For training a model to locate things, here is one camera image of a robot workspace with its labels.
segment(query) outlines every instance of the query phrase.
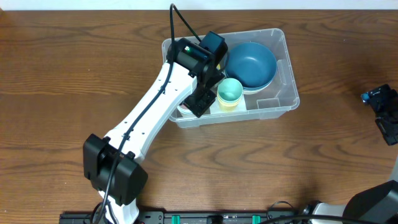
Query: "black motor joint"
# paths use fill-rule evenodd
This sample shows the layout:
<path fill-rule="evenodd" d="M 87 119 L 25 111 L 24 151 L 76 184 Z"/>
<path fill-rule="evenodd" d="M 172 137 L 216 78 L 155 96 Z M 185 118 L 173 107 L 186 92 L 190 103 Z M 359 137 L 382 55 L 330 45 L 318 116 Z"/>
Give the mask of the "black motor joint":
<path fill-rule="evenodd" d="M 217 70 L 217 65 L 227 51 L 224 38 L 214 32 L 207 33 L 199 44 L 181 38 L 175 43 L 174 54 L 171 54 L 171 46 L 167 51 L 168 61 L 174 61 L 188 69 L 189 75 L 198 80 L 195 91 L 183 102 L 197 117 L 205 113 L 215 101 L 216 94 L 210 88 L 225 77 Z"/>
<path fill-rule="evenodd" d="M 112 163 L 118 164 L 109 189 L 109 195 L 117 205 L 128 205 L 137 198 L 148 179 L 145 170 L 134 161 L 134 153 L 121 153 L 109 144 L 110 138 L 99 138 L 95 134 L 88 137 L 83 145 L 83 167 L 85 177 L 96 190 L 105 190 Z"/>
<path fill-rule="evenodd" d="M 398 94 L 388 84 L 361 95 L 376 114 L 376 124 L 389 146 L 398 142 Z"/>

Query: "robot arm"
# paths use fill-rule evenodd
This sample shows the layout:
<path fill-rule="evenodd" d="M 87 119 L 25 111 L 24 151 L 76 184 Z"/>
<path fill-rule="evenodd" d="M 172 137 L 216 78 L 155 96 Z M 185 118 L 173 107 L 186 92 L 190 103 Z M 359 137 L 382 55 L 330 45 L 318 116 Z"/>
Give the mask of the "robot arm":
<path fill-rule="evenodd" d="M 92 134 L 83 145 L 83 166 L 85 177 L 91 181 L 94 189 L 104 197 L 103 190 L 108 184 L 111 166 L 116 169 L 110 183 L 110 207 L 106 218 L 114 219 L 119 224 L 133 223 L 138 217 L 136 197 L 144 188 L 148 175 L 140 166 L 149 145 L 176 107 L 184 105 L 194 115 L 200 117 L 215 101 L 216 95 L 210 89 L 224 78 L 217 69 L 228 50 L 224 38 L 209 32 L 199 43 L 180 39 L 175 43 L 175 57 L 167 54 L 167 60 L 174 61 L 170 80 L 163 94 L 138 120 L 134 129 L 128 134 L 127 141 L 118 155 L 119 145 L 144 108 L 159 94 L 161 86 L 169 73 L 170 64 L 164 63 L 154 84 L 144 95 L 137 106 L 114 129 L 101 139 Z"/>
<path fill-rule="evenodd" d="M 151 86 L 149 91 L 144 95 L 137 106 L 130 112 L 130 114 L 123 119 L 114 129 L 106 134 L 111 140 L 109 144 L 114 148 L 120 145 L 123 134 L 129 129 L 130 125 L 137 118 L 139 113 L 148 105 L 153 97 L 159 91 L 161 85 L 164 84 L 170 64 L 164 63 L 159 76 Z M 122 153 L 134 153 L 136 156 L 134 161 L 141 163 L 145 159 L 148 147 L 159 132 L 161 127 L 169 118 L 170 114 L 176 107 L 197 87 L 197 78 L 188 75 L 188 70 L 181 65 L 174 63 L 172 75 L 169 84 L 166 86 L 165 93 L 162 94 L 157 101 L 149 108 L 145 115 L 136 124 L 134 130 L 130 133 L 129 139 L 126 141 Z M 135 199 L 128 205 L 119 206 L 115 199 L 109 198 L 111 202 L 112 211 L 107 208 L 106 218 L 112 220 L 110 212 L 113 212 L 114 217 L 119 224 L 130 224 L 138 217 L 139 211 L 136 206 Z"/>

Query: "wood grain surface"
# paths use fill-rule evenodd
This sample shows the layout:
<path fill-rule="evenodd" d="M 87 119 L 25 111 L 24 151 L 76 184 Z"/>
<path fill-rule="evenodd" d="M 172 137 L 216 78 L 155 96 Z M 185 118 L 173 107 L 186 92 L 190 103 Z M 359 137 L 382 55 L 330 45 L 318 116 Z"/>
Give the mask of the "wood grain surface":
<path fill-rule="evenodd" d="M 386 145 L 360 94 L 398 88 L 397 11 L 183 11 L 199 34 L 278 27 L 300 106 L 279 119 L 180 129 L 167 122 L 138 203 L 265 210 L 338 204 L 385 182 Z M 175 20 L 176 36 L 190 35 Z M 0 223 L 57 223 L 101 200 L 82 144 L 117 125 L 152 85 L 167 11 L 30 11 L 0 17 Z"/>

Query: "blue bowl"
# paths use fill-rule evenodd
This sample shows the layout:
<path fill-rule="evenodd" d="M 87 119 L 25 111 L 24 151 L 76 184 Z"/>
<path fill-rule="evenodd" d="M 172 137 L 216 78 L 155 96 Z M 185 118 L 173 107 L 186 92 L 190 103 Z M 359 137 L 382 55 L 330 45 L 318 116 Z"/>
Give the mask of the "blue bowl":
<path fill-rule="evenodd" d="M 246 91 L 265 88 L 274 79 L 277 70 L 274 54 L 254 42 L 239 44 L 230 51 L 226 60 L 226 76 L 239 80 Z"/>

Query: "light green cup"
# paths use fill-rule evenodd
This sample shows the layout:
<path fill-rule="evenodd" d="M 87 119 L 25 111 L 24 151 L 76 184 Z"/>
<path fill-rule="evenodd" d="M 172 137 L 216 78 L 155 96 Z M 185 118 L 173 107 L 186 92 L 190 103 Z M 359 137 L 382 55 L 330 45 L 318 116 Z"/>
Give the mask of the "light green cup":
<path fill-rule="evenodd" d="M 225 112 L 230 112 L 241 101 L 243 96 L 242 84 L 234 78 L 226 78 L 218 85 L 217 99 L 220 108 Z"/>

